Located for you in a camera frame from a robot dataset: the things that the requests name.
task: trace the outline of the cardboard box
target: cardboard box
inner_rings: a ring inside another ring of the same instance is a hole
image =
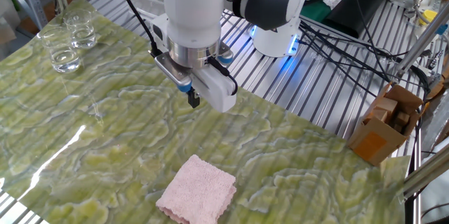
[[[390,86],[391,84],[387,84],[380,91],[347,143],[348,147],[356,154],[374,166],[378,166],[394,150],[402,146],[422,115],[416,112],[416,109],[423,103],[420,98],[402,86],[395,85],[391,89]],[[396,113],[405,112],[410,116],[408,124],[403,127],[402,134],[376,117],[373,117],[367,124],[363,123],[384,97],[398,102]]]
[[[374,109],[367,117],[363,120],[364,124],[367,124],[373,117],[378,118],[380,121],[385,122],[388,117],[388,112],[385,110]]]
[[[402,133],[402,126],[398,125],[398,124],[395,124],[394,125],[394,130],[398,131],[399,133]]]
[[[408,124],[409,119],[410,115],[406,114],[405,112],[398,112],[398,115],[396,115],[394,123],[402,127]]]

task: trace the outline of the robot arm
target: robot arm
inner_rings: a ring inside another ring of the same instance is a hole
[[[156,64],[192,107],[198,96],[226,112],[236,102],[236,82],[216,63],[231,62],[232,52],[220,41],[224,8],[253,23],[256,49],[268,56],[287,55],[298,35],[304,0],[163,0],[166,13],[152,21],[152,29],[166,51]]]

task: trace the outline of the pink towel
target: pink towel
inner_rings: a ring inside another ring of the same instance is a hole
[[[236,192],[236,178],[192,155],[156,202],[166,215],[182,224],[214,224]]]

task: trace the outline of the clear glass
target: clear glass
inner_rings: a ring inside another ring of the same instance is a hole
[[[41,35],[42,45],[50,54],[53,69],[61,73],[77,70],[79,57],[72,47],[70,31],[64,27],[55,27]]]
[[[92,48],[96,44],[95,30],[92,26],[90,11],[74,10],[64,16],[64,23],[72,33],[72,45],[75,48]]]

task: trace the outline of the metal grating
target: metal grating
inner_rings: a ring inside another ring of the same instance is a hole
[[[0,223],[48,224],[44,219],[2,190],[0,190]]]
[[[129,10],[125,0],[93,0],[93,6],[104,16],[116,24],[147,38],[137,18]],[[413,39],[410,35],[414,27],[408,24],[403,15],[404,8],[385,1],[369,23],[369,30],[378,48],[385,48],[391,53],[408,51]],[[324,34],[339,37],[334,30],[319,23],[304,20]],[[231,47],[235,60],[229,71],[244,89],[273,102],[326,130],[348,139],[352,134],[358,118],[366,111],[374,97],[354,85],[331,62],[324,60],[310,47],[300,45],[294,56],[270,58],[254,49],[249,36],[252,25],[245,20],[225,12],[221,19],[222,40]],[[365,48],[333,40],[339,48],[356,56],[359,60],[380,70],[375,63],[375,56]],[[327,46],[318,43],[332,59],[351,64],[352,61],[340,56]],[[440,41],[436,41],[434,53],[443,49]],[[378,93],[386,84],[372,72],[354,67],[343,66],[350,75],[372,93]],[[441,71],[442,62],[437,69]],[[417,86],[418,79],[412,74],[405,74],[399,83],[409,91],[423,96],[422,89]],[[413,144],[409,140],[395,156],[410,155]]]

